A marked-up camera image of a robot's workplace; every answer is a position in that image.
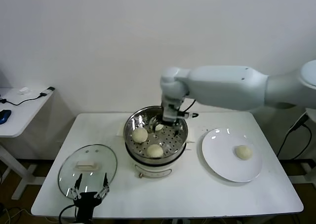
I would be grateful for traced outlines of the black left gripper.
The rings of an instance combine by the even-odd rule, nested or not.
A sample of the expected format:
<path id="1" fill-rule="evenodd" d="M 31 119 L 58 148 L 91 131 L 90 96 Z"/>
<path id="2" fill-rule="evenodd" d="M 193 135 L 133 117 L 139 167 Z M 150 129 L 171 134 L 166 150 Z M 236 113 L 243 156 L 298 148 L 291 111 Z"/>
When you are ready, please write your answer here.
<path id="1" fill-rule="evenodd" d="M 91 224 L 94 208 L 101 204 L 110 191 L 107 173 L 105 173 L 103 186 L 99 192 L 79 192 L 82 181 L 82 173 L 79 175 L 75 185 L 70 188 L 70 193 L 74 200 L 74 205 L 78 208 L 75 223 Z"/>

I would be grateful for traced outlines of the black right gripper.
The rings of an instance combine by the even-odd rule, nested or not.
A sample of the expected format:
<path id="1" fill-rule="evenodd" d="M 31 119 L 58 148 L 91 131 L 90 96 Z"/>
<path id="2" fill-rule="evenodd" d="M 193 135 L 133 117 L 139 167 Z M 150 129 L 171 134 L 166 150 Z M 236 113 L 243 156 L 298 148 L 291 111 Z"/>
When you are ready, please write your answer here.
<path id="1" fill-rule="evenodd" d="M 182 125 L 180 125 L 180 123 L 181 123 L 180 118 L 177 118 L 177 119 L 168 119 L 164 117 L 162 118 L 163 125 L 174 127 L 173 137 L 176 137 L 177 135 L 179 135 L 180 131 L 182 130 Z"/>

